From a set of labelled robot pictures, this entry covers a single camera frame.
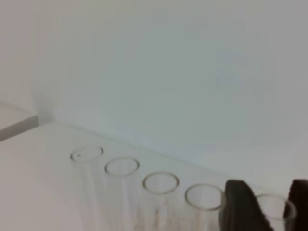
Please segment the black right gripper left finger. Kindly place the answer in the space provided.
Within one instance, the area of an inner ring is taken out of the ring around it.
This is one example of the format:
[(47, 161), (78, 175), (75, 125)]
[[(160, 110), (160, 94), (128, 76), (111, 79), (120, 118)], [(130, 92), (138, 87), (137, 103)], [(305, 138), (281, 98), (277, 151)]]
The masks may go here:
[(225, 184), (225, 198), (225, 206), (219, 215), (222, 231), (273, 230), (254, 192), (245, 181), (228, 180)]

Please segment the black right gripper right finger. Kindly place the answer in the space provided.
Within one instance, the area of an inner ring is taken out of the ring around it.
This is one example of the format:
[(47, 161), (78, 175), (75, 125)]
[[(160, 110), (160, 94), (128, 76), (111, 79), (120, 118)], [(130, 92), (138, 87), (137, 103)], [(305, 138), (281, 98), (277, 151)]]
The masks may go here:
[(308, 180), (292, 181), (284, 209), (287, 231), (308, 230)]

